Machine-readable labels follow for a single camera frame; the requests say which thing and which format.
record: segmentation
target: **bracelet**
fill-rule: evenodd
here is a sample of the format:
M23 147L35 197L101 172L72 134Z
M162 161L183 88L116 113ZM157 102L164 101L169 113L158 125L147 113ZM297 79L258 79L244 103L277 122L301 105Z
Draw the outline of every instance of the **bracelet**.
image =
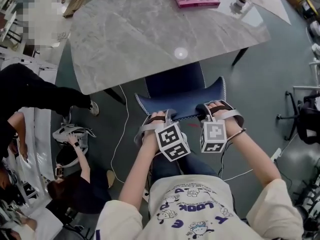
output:
M230 140L231 140L231 139L233 139L234 137L236 137L236 136L238 136L238 135L240 135L240 134L244 133L246 130L247 130L247 128L243 128L243 129L241 129L240 131L238 131L237 133L235 133L235 134L234 134L234 135L232 135L231 137L227 138L227 139L226 139L226 141L227 141L227 142L228 142L228 141L230 141Z

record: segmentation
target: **table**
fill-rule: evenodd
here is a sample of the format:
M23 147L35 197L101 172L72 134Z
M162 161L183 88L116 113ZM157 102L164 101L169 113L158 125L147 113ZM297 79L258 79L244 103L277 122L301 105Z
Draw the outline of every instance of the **table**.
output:
M3 42L6 38L6 36L8 36L9 38L17 41L18 43L21 44L21 41L22 41L22 38L19 34L13 32L12 30L10 30L12 24L16 24L17 25L17 22L16 22L16 17L17 17L17 12L15 11L14 14L12 15L12 17L7 21L7 23L5 24L4 28L5 28L5 31L4 33L1 35L1 42ZM15 38L14 36L12 36L11 34L9 34L9 32L11 32L12 34L15 34L17 36L20 37L20 39L17 39Z
M255 6L178 8L175 0L92 0L73 16L71 53L82 93L241 50L270 39Z

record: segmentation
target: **blue chair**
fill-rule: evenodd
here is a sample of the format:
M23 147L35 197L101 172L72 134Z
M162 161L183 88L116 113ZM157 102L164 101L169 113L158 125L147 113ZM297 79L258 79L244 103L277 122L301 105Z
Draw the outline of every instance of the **blue chair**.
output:
M200 116L198 104L226 100L226 84L220 76L211 86L206 87L200 62L180 66L145 78L148 97L135 93L142 110L153 112L173 109L174 121Z

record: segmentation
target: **watch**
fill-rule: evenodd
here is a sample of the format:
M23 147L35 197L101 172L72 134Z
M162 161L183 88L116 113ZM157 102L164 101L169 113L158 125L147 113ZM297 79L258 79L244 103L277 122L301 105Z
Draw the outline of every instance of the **watch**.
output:
M74 143L72 146L73 146L74 148L76 148L76 147L79 147L80 145L79 145L79 142L77 141L77 142Z

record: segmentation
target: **green floor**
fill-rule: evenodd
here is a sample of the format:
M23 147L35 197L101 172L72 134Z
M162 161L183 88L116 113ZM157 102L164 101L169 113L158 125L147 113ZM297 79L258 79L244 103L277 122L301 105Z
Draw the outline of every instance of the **green floor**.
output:
M290 121L283 121L278 125L276 122L277 114L288 115L292 113L291 104L289 100L287 102L285 99L285 91L292 91L293 85L315 84L315 79L308 66L308 63L313 60L313 53L306 34L306 23L286 0L282 1L292 25L288 25L277 16L257 6L267 25L271 40L250 47L234 68L231 68L231 63L237 52L201 61L207 86L212 84L217 77L224 76L227 102L242 113L247 133L270 157L277 148L283 148L287 144L283 140L283 135L289 133L291 129ZM73 70L69 42L61 58L56 84L79 90ZM125 135L117 149L113 168L119 179L124 181L138 152L133 141L134 136L146 116L138 106L134 93L146 95L147 92L143 79L123 84L122 88L127 97L130 117ZM118 86L115 87L115 90L119 94L121 93ZM304 94L306 93L299 91L296 96L300 98ZM92 166L99 164L103 168L109 169L127 117L126 107L104 92L95 93L91 98L99 105L100 115L96 118L85 109L75 108L72 112L72 123L92 128L97 138L89 140L89 163ZM58 128L61 120L60 116L52 113L52 131ZM191 149L218 171L221 167L220 155L201 154L199 149L200 128L192 127L189 124L199 124L199 122L192 119L181 123L182 131L187 134ZM293 180L290 193L301 187L301 180L308 179L310 176L310 166L317 158L317 153L312 150L317 148L318 146L299 142L299 138L296 137L288 147L288 151L279 159L278 164L281 171ZM57 146L52 145L52 154L56 154L58 150ZM247 162L233 146L225 154L224 166L224 179L250 169ZM238 215L244 218L262 188L252 172L228 183L235 197ZM122 183L117 181L110 191L113 198L117 198L121 187ZM148 221L147 209L147 203L143 201L141 213L144 223Z

